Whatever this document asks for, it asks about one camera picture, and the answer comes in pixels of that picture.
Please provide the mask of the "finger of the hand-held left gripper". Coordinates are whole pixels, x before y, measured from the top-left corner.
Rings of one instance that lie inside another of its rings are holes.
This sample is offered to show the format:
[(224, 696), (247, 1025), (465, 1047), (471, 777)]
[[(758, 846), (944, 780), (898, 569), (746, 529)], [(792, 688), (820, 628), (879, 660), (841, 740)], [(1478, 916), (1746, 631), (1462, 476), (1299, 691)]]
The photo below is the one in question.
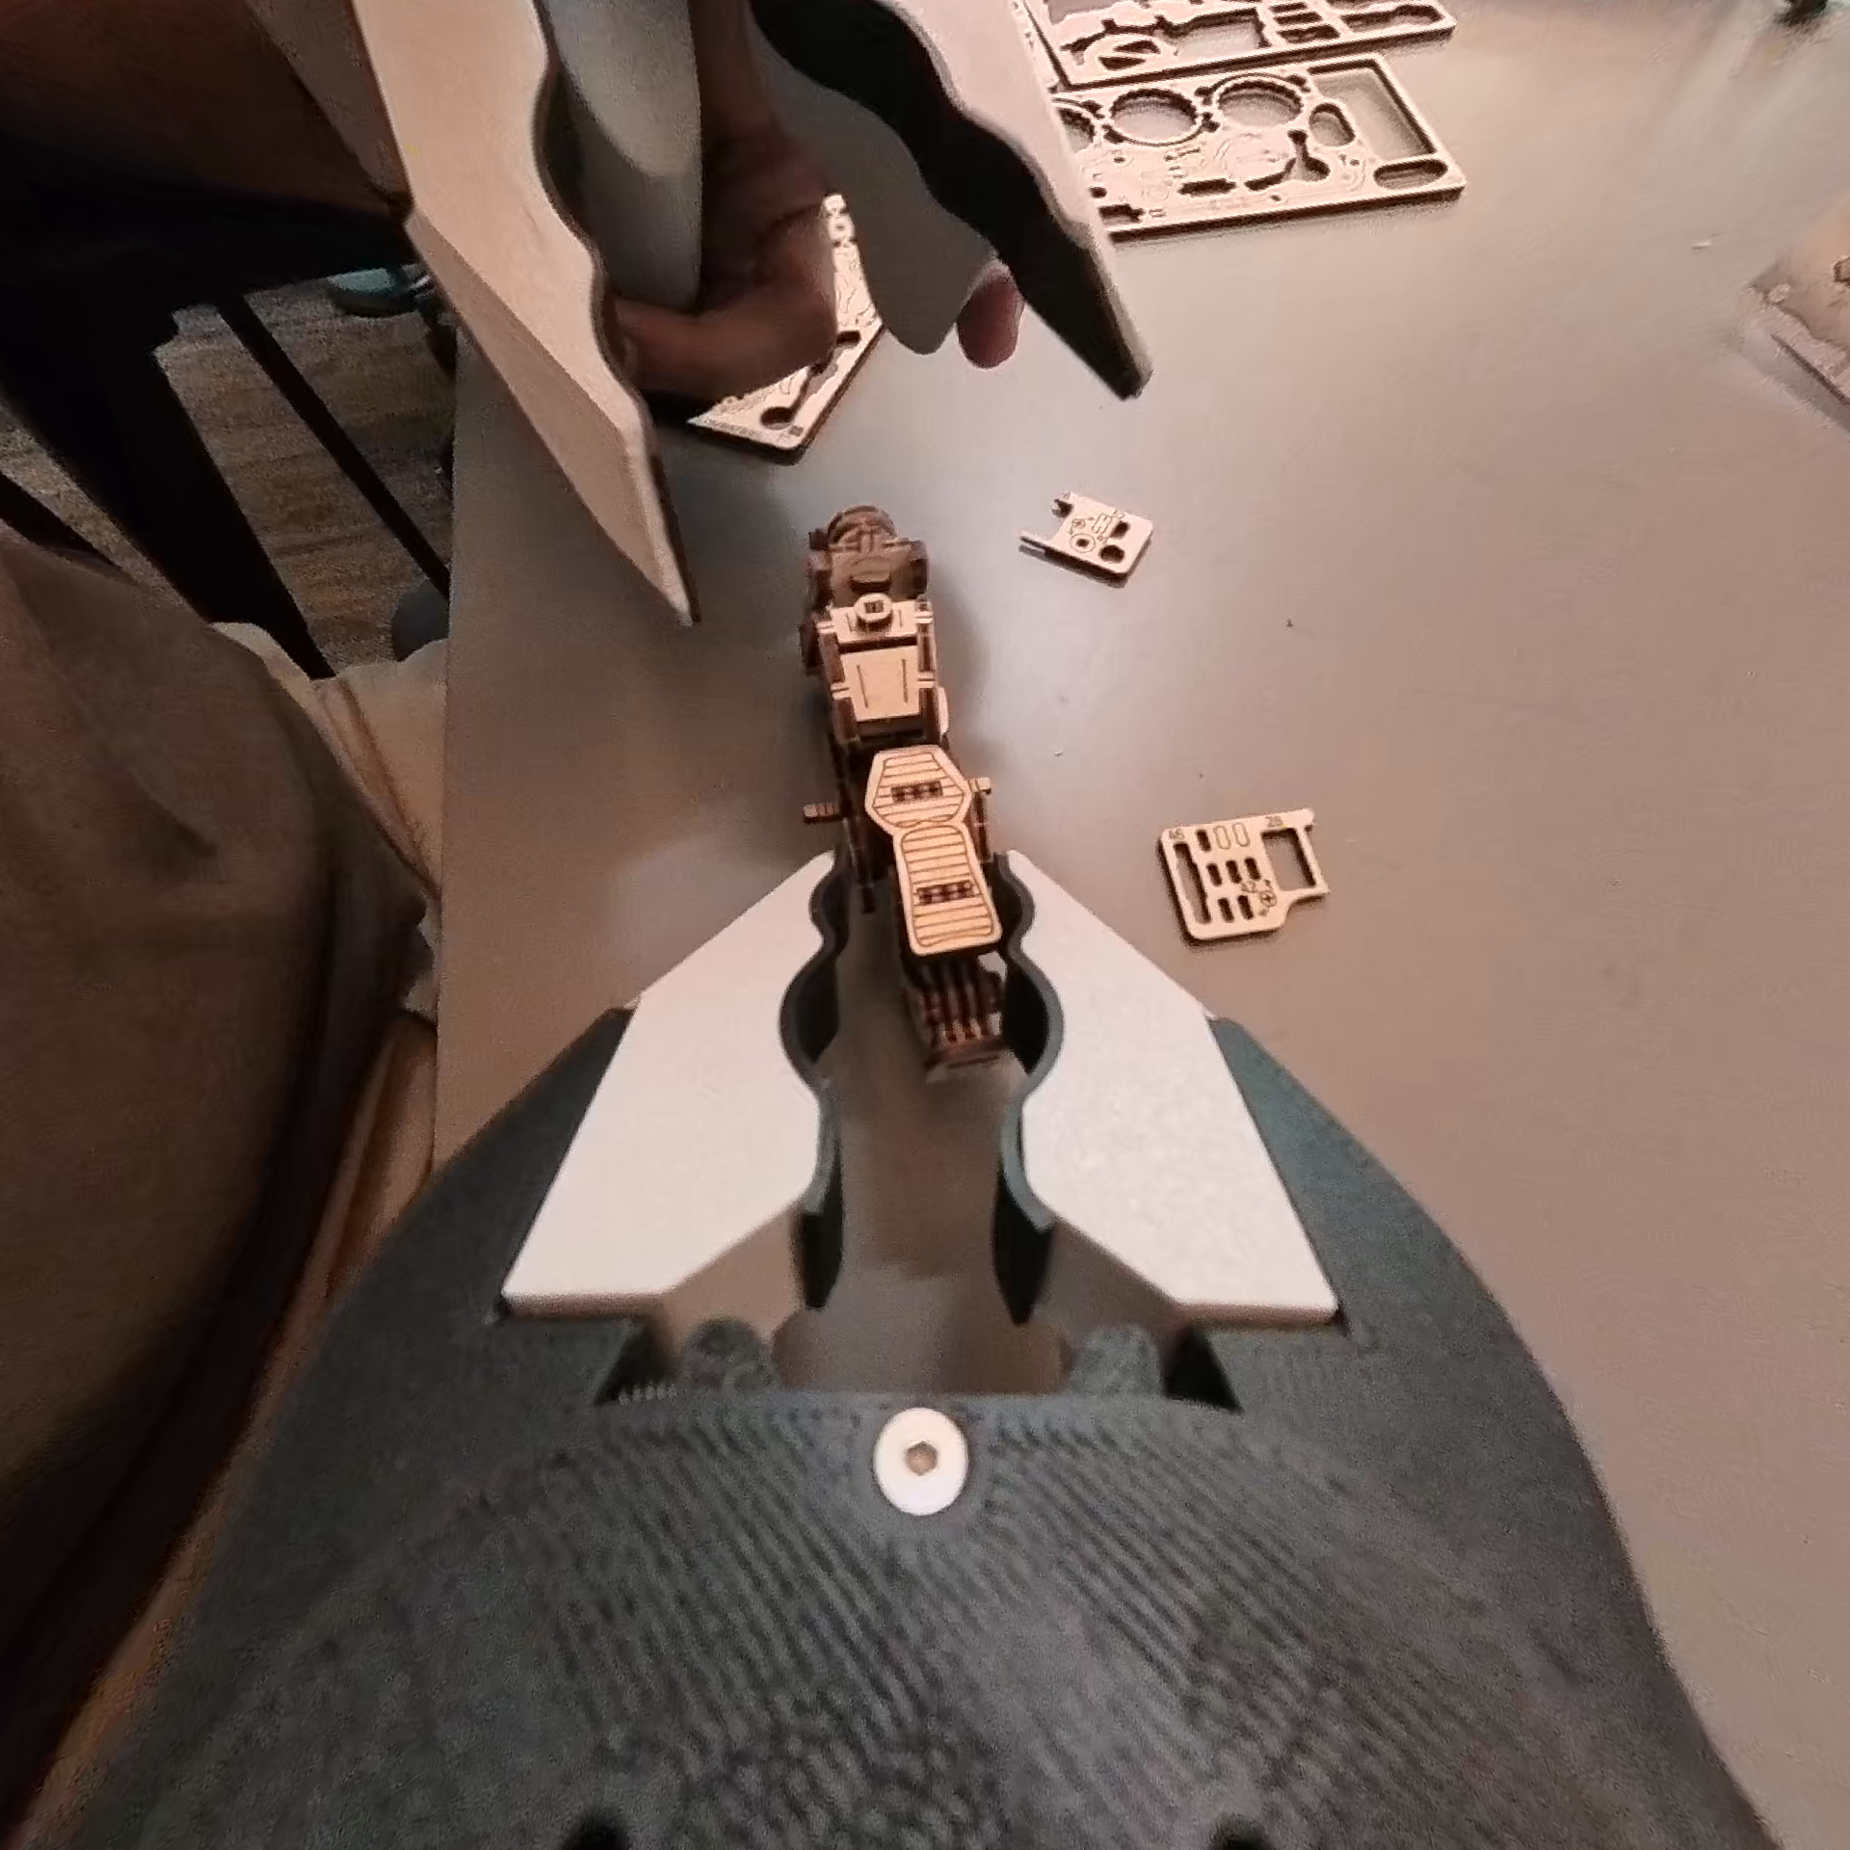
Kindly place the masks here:
[(560, 61), (537, 2), (354, 2), (408, 236), (582, 512), (690, 626), (652, 418), (606, 347), (606, 278), (543, 162)]
[(758, 2), (758, 58), (908, 351), (938, 351), (1002, 266), (1095, 380), (1142, 393), (1152, 362), (1009, 2)]

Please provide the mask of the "wooden sheet at edge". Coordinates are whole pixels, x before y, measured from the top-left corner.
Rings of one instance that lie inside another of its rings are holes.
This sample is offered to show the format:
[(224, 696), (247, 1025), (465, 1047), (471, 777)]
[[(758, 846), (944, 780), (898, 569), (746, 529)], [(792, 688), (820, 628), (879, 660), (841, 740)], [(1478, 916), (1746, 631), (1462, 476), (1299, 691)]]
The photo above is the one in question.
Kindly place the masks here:
[(1823, 395), (1847, 408), (1847, 250), (1795, 246), (1746, 292), (1749, 327)]

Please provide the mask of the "narrow wooden puzzle sheet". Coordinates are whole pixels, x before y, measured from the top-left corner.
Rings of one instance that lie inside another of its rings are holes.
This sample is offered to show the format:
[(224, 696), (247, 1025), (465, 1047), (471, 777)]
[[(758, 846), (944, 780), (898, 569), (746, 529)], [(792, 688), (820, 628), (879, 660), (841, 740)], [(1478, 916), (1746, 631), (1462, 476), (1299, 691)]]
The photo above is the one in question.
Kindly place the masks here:
[(797, 460), (864, 367), (883, 337), (883, 318), (864, 285), (856, 232), (839, 194), (826, 198), (826, 226), (836, 298), (836, 336), (827, 354), (820, 363), (792, 370), (782, 380), (697, 409), (687, 418), (687, 431), (778, 460)]

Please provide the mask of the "grey desk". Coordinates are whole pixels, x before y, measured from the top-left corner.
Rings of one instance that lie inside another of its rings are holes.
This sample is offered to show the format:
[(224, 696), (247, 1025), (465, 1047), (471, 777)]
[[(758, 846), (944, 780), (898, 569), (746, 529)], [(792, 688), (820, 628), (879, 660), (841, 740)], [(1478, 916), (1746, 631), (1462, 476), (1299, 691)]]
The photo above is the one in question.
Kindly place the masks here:
[[(1847, 197), (1847, 7), (1456, 2), (1436, 207), (1137, 243), (1113, 402), (885, 344), (797, 467), (660, 438), (704, 617), (456, 379), (436, 1145), (817, 846), (811, 526), (932, 555), (999, 838), (1258, 1038), (1556, 1382), (1712, 1737), (1847, 1845), (1847, 421), (1743, 344)], [(1029, 556), (1055, 494), (1153, 523)], [(1166, 826), (1328, 897), (1191, 947)]]

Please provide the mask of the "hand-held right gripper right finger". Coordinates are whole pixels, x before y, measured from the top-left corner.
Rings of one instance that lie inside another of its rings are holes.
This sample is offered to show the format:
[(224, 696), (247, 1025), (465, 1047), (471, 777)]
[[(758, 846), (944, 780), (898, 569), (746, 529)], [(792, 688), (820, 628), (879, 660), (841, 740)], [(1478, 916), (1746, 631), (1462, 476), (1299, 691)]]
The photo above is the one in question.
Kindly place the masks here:
[(1325, 1328), (1339, 1299), (1217, 1021), (1020, 852), (1002, 856), (991, 1268), (1015, 1324)]

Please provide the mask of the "small slotted wooden puzzle sheet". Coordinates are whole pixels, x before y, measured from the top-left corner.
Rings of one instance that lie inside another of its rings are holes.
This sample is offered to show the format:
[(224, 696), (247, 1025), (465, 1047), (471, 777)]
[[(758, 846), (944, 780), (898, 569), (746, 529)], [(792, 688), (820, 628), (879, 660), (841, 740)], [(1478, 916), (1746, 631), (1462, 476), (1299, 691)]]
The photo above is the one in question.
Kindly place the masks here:
[(1267, 937), (1300, 904), (1328, 897), (1306, 805), (1194, 820), (1156, 835), (1178, 926), (1191, 947)]

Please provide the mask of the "person's tan trousers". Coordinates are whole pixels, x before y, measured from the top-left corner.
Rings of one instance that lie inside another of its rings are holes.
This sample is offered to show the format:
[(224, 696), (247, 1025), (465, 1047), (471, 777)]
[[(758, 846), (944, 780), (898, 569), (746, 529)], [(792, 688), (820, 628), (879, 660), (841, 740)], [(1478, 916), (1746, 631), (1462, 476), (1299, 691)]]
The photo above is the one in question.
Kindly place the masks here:
[(2, 1812), (160, 1578), (424, 913), (253, 653), (2, 539)]

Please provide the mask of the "small notched wooden puzzle sheet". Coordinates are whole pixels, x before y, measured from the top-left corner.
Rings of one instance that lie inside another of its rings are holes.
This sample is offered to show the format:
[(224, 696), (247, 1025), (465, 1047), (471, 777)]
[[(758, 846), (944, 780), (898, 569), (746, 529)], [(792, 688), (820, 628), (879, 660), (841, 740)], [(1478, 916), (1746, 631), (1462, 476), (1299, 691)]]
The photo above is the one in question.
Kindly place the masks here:
[(1087, 494), (1055, 494), (1051, 529), (1020, 530), (1017, 549), (1043, 564), (1121, 587), (1142, 564), (1153, 523)]

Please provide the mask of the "large wooden puzzle sheet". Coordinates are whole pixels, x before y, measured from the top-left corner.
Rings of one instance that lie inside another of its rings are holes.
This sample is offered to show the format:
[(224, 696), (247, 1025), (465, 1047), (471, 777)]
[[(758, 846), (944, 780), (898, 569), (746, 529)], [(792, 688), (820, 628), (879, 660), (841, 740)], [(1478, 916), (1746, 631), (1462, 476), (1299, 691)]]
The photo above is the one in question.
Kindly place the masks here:
[(1113, 243), (1450, 201), (1465, 172), (1375, 56), (1055, 90)]
[(1013, 2), (1051, 90), (1238, 76), (1446, 44), (1443, 2)]

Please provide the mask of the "person's left hand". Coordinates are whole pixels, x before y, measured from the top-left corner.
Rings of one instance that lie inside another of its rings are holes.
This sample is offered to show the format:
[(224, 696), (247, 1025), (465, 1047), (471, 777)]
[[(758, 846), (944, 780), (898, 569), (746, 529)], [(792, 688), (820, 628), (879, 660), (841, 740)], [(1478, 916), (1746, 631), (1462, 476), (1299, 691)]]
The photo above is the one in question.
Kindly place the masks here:
[(836, 347), (821, 172), (772, 113), (707, 113), (701, 282), (690, 310), (612, 298), (606, 333), (647, 395), (723, 402)]

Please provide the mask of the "wooden model motorcycle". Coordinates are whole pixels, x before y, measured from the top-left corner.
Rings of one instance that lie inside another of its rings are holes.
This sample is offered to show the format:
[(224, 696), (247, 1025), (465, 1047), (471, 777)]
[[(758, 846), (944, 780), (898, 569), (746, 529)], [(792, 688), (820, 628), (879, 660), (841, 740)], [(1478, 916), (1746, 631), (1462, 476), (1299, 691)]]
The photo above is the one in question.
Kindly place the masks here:
[(1004, 907), (991, 784), (951, 751), (922, 542), (877, 506), (849, 506), (804, 552), (800, 660), (820, 685), (833, 826), (860, 913), (890, 926), (890, 960), (929, 1074), (1004, 1054)]

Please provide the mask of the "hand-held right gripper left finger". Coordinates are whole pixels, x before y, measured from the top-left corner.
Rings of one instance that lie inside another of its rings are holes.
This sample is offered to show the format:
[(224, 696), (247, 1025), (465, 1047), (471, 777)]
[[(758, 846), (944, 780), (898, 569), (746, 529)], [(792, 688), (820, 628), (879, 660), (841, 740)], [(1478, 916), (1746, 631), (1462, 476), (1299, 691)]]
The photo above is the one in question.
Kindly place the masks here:
[(525, 1245), (517, 1315), (782, 1328), (841, 1271), (841, 1112), (820, 1071), (844, 869), (826, 852), (625, 1012)]

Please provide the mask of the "black chair frame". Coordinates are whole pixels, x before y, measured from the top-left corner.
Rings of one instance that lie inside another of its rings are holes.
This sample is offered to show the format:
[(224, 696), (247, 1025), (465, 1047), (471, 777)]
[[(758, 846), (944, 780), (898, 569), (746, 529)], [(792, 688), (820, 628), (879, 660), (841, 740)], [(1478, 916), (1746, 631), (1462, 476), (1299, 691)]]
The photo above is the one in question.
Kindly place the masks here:
[(450, 587), (453, 387), (413, 315), (310, 281), (41, 266), (2, 289), (2, 494), (61, 549), (267, 631), (325, 678)]

